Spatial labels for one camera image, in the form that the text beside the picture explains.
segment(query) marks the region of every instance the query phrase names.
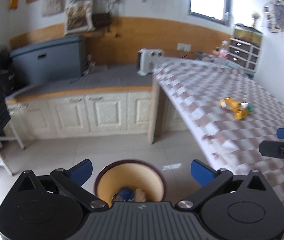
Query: plastic bottle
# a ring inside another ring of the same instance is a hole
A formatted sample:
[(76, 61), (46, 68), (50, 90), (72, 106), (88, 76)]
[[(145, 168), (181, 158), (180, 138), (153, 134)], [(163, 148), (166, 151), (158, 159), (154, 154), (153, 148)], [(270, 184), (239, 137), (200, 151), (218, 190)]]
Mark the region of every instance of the plastic bottle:
[(227, 58), (228, 53), (229, 53), (229, 42), (222, 41), (222, 46), (220, 47), (219, 57)]

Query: metal screw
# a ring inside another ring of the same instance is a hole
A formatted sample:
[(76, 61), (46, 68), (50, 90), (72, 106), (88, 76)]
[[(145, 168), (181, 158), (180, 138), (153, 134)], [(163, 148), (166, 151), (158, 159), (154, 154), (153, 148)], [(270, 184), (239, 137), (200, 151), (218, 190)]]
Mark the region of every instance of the metal screw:
[(93, 200), (90, 203), (91, 208), (99, 209), (106, 206), (106, 203), (103, 200)]
[(177, 205), (181, 209), (189, 209), (194, 206), (194, 203), (190, 200), (181, 200)]

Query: wooden wall panel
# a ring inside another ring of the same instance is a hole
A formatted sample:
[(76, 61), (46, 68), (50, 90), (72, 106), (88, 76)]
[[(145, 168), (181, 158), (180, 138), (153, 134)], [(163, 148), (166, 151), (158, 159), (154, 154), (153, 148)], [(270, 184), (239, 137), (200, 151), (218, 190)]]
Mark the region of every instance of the wooden wall panel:
[[(119, 37), (115, 38), (117, 26)], [(63, 24), (31, 31), (10, 40), (12, 48), (25, 46), (63, 36)], [(179, 42), (191, 44), (192, 51), (211, 53), (220, 46), (229, 34), (205, 27), (151, 18), (120, 17), (115, 18), (110, 32), (97, 37), (87, 34), (87, 52), (90, 52), (97, 64), (135, 63), (138, 50), (142, 48), (161, 48), (169, 57), (180, 57), (176, 50)], [(186, 58), (196, 58), (196, 53)]]

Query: gray storage box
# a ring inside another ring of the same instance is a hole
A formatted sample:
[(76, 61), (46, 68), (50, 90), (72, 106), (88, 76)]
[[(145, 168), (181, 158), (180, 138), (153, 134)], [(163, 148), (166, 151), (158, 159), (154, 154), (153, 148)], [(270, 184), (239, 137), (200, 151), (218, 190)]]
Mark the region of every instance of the gray storage box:
[(85, 38), (67, 36), (15, 49), (10, 55), (22, 84), (78, 78), (86, 65)]

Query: tiled floor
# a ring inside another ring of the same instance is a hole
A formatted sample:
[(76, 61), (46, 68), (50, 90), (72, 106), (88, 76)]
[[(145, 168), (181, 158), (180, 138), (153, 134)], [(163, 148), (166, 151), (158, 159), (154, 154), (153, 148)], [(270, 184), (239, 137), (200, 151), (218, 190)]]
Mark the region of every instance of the tiled floor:
[(93, 175), (83, 185), (89, 192), (93, 193), (94, 181), (105, 166), (122, 159), (140, 159), (163, 173), (168, 185), (166, 200), (176, 203), (199, 187), (190, 174), (192, 160), (207, 163), (188, 131), (166, 133), (154, 145), (147, 144), (145, 134), (39, 140), (25, 144), (24, 151), (15, 142), (5, 145), (1, 151), (15, 176), (9, 176), (0, 167), (0, 204), (22, 171), (47, 175), (56, 168), (69, 169), (84, 159), (93, 163)]

